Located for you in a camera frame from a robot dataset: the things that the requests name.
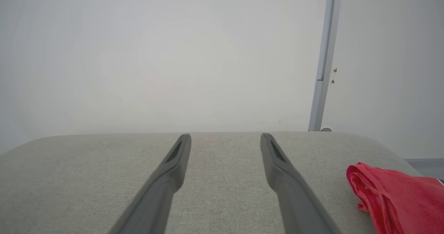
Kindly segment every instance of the red towel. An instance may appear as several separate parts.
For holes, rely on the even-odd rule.
[[[357,163],[347,179],[378,234],[444,234],[444,184]]]

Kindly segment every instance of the beige fabric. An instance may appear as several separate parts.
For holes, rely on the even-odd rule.
[[[345,175],[358,162],[421,176],[401,157],[377,141],[335,132],[273,133],[343,234],[376,233],[370,214],[357,210],[359,199]]]
[[[106,233],[179,133],[57,136],[0,156],[2,233]],[[374,232],[345,170],[358,161],[419,175],[378,142],[343,133],[273,133],[344,233]],[[192,133],[167,233],[283,233],[260,133]]]
[[[265,178],[261,133],[192,133],[184,185],[166,233],[284,233]]]

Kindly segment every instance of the gray floor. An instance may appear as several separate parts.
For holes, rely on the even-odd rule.
[[[444,158],[406,159],[406,161],[426,177],[444,179]]]

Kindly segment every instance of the fabric fold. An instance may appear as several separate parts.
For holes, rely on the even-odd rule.
[[[357,163],[347,179],[378,234],[444,234],[444,185],[432,177]]]

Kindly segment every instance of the gray fabric surface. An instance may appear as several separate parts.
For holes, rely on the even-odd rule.
[[[0,232],[107,233],[179,136],[56,136],[1,155]]]
[[[268,186],[261,133],[192,133],[182,188],[166,233],[284,233],[278,196]]]
[[[57,136],[0,156],[2,233],[106,233],[179,133]],[[348,165],[419,175],[376,141],[344,133],[273,133],[344,233],[374,233]],[[283,233],[265,180],[260,133],[192,133],[184,185],[166,233]]]
[[[357,210],[359,199],[345,175],[349,165],[363,162],[421,176],[382,144],[362,136],[336,132],[279,132],[273,136],[343,234],[376,233],[370,214]]]

